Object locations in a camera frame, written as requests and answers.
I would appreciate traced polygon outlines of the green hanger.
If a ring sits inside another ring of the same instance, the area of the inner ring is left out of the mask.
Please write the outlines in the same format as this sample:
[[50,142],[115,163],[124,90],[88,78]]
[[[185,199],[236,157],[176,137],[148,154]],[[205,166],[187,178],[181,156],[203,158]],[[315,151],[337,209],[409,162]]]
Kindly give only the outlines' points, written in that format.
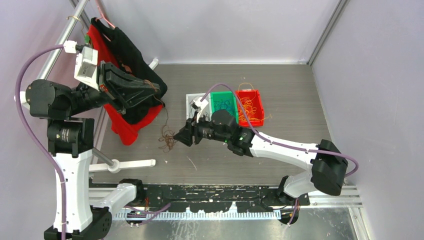
[[84,36],[84,44],[85,45],[91,45],[91,38],[87,34]]

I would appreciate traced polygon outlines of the white plastic bin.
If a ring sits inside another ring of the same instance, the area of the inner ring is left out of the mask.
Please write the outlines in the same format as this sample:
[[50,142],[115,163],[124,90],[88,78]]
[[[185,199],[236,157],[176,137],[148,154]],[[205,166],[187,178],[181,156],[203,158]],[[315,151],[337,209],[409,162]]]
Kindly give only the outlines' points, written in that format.
[[[198,114],[196,113],[196,109],[192,106],[193,103],[197,100],[200,100],[205,93],[189,93],[185,95],[186,100],[186,120],[193,120]],[[202,112],[200,117],[205,117],[206,121],[211,120],[212,115],[212,104],[210,94],[204,99],[207,101],[207,106],[202,108]]]

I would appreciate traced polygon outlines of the red plastic bin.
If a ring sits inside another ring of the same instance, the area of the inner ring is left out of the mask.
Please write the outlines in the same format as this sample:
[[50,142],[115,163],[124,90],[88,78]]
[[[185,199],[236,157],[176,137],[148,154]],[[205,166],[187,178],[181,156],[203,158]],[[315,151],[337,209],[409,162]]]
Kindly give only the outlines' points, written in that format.
[[238,124],[248,127],[249,120],[253,127],[262,127],[266,117],[260,92],[257,89],[244,89],[235,93],[241,101],[241,104],[237,104]]

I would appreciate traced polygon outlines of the metal clothes rack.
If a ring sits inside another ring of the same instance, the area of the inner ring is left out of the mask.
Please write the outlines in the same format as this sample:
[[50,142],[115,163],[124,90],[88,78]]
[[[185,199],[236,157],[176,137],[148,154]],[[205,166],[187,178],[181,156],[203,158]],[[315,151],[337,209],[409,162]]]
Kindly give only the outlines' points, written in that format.
[[24,74],[41,54],[33,55],[21,68],[16,80],[14,95],[18,116],[35,143],[38,142],[38,139],[29,126],[23,110],[28,109],[32,117],[47,120],[48,141],[47,146],[42,146],[41,150],[59,172],[65,170],[65,164],[89,163],[92,157],[98,158],[100,163],[91,164],[90,172],[117,173],[123,169],[152,167],[156,163],[153,159],[120,162],[117,159],[108,158],[95,148],[94,120],[79,118],[78,114],[106,105],[99,91],[78,80],[78,85],[74,88],[48,80],[61,52],[73,54],[77,58],[77,54],[82,51],[84,46],[90,47],[87,44],[69,40],[69,35],[86,4],[84,0],[76,4],[74,12],[68,17],[68,23],[56,44],[45,50],[49,56],[39,78],[30,83],[24,91],[21,91]]

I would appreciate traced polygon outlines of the green plastic bin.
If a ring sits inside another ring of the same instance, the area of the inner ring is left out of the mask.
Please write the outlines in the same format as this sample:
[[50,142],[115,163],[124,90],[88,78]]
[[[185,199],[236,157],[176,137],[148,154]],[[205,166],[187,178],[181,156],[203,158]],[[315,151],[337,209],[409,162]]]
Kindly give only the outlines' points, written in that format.
[[237,108],[237,100],[231,91],[216,91],[210,93],[211,112],[218,110],[226,110],[233,116],[236,122],[239,122],[239,113]]

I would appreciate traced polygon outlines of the black shirt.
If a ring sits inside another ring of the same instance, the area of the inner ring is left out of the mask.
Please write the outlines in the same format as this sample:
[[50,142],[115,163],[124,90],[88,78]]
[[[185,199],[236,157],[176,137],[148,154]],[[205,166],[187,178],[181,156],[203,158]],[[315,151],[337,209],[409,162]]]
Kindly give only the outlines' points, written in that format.
[[130,38],[118,27],[107,27],[96,18],[91,19],[91,25],[99,32],[105,41],[106,48],[111,51],[117,61],[118,68],[138,79],[147,80],[158,85],[157,92],[138,101],[135,106],[126,110],[122,115],[129,124],[137,124],[145,117],[151,108],[163,106],[162,97],[166,94],[168,86],[145,62],[141,51],[135,46]]

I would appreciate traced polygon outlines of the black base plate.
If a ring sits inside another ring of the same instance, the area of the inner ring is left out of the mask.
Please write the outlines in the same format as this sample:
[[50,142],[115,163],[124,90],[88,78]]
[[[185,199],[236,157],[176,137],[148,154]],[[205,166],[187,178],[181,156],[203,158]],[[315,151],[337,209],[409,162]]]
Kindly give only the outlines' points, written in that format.
[[228,212],[235,204],[237,213],[263,213],[273,209],[290,209],[294,203],[285,202],[278,195],[277,186],[269,185],[186,185],[147,184],[144,199],[127,204],[132,208],[144,207],[146,211],[158,211],[167,204],[168,212],[193,213]]

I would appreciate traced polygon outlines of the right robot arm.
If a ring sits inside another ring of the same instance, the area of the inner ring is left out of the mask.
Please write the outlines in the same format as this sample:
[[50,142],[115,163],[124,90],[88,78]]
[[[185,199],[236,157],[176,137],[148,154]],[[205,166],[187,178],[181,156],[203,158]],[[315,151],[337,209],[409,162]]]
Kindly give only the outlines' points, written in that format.
[[249,127],[242,127],[226,110],[189,118],[174,140],[190,147],[202,139],[223,142],[238,156],[269,158],[303,169],[302,173],[284,176],[277,191],[283,205],[291,205],[303,194],[320,191],[339,196],[348,167],[346,157],[336,146],[323,139],[319,144],[299,143],[271,137]]

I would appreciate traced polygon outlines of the red shirt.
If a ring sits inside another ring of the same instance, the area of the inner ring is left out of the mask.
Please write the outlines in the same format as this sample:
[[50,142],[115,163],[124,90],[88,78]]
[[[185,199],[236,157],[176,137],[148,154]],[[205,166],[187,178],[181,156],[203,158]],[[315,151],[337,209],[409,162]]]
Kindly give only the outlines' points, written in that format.
[[[87,35],[90,37],[90,43],[93,48],[98,50],[99,62],[105,61],[106,63],[112,63],[116,67],[120,67],[115,56],[107,47],[106,39],[94,25],[89,27]],[[130,146],[138,138],[139,130],[153,122],[163,109],[163,105],[160,104],[147,108],[146,116],[143,116],[140,120],[136,120],[135,123],[128,123],[124,119],[124,116],[118,113],[111,104],[105,104],[103,108],[111,120],[111,130],[119,136],[125,146]]]

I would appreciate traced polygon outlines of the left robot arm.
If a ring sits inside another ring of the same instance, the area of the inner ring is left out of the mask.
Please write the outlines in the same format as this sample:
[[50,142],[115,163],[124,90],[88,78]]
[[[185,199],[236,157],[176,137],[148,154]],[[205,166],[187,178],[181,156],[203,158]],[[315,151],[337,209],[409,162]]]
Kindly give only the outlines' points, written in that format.
[[79,81],[75,88],[37,79],[25,92],[31,116],[47,120],[44,151],[56,170],[57,215],[44,232],[46,240],[103,239],[110,231],[113,215],[129,203],[138,207],[146,200],[143,182],[127,178],[103,199],[90,203],[95,121],[78,118],[77,114],[106,104],[118,111],[127,110],[159,96],[159,85],[127,74],[111,63],[77,61],[74,77]]

